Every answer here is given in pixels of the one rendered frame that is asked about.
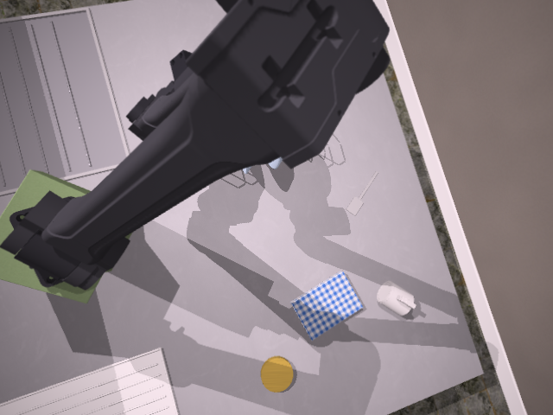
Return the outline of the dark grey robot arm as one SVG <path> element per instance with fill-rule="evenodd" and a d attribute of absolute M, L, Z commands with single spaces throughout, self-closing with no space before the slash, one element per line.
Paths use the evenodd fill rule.
<path fill-rule="evenodd" d="M 0 248 L 42 286 L 87 290 L 119 261 L 127 235 L 211 183 L 319 155 L 390 64 L 390 28 L 373 0 L 216 2 L 226 15 L 170 61 L 175 81 L 126 115 L 143 141 L 88 194 L 49 191 L 10 216 Z"/>

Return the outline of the blue and white checkered towel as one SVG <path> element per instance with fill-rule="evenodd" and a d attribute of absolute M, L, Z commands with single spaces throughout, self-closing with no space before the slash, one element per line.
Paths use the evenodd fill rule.
<path fill-rule="evenodd" d="M 343 271 L 290 303 L 312 341 L 363 308 Z"/>

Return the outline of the white mug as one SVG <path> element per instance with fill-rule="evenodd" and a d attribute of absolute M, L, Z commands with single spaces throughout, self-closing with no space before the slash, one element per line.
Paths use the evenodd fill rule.
<path fill-rule="evenodd" d="M 411 308 L 416 307 L 413 295 L 392 281 L 385 282 L 379 288 L 377 300 L 400 316 L 406 315 Z"/>

